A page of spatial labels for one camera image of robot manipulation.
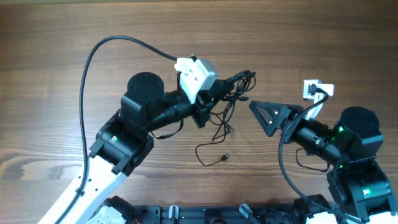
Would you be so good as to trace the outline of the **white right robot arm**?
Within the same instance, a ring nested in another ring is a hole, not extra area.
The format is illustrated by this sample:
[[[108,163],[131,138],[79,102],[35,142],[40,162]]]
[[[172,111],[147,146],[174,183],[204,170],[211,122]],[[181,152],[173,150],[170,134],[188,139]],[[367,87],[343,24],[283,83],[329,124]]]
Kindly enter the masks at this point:
[[[343,110],[333,128],[309,118],[323,100],[308,108],[299,105],[252,101],[249,105],[265,134],[282,131],[278,145],[279,167],[287,183],[306,203],[304,218],[327,213],[331,219],[353,223],[397,223],[397,199],[387,175],[376,161],[384,142],[375,112],[360,106]],[[284,146],[296,143],[309,156],[318,156],[332,170],[324,169],[328,190],[337,204],[333,209],[319,196],[305,195],[289,177]]]

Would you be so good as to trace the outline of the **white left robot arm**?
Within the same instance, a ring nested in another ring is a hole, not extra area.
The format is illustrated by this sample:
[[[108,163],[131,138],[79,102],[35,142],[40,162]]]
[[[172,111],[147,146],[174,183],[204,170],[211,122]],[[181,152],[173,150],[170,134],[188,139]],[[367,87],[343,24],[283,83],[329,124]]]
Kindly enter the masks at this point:
[[[191,117],[198,128],[209,122],[219,101],[231,98],[236,78],[214,79],[199,90],[198,80],[182,73],[176,90],[166,92],[151,72],[134,75],[121,98],[121,107],[84,150],[79,173],[41,223],[86,223],[100,205],[130,176],[154,147],[153,131]]]

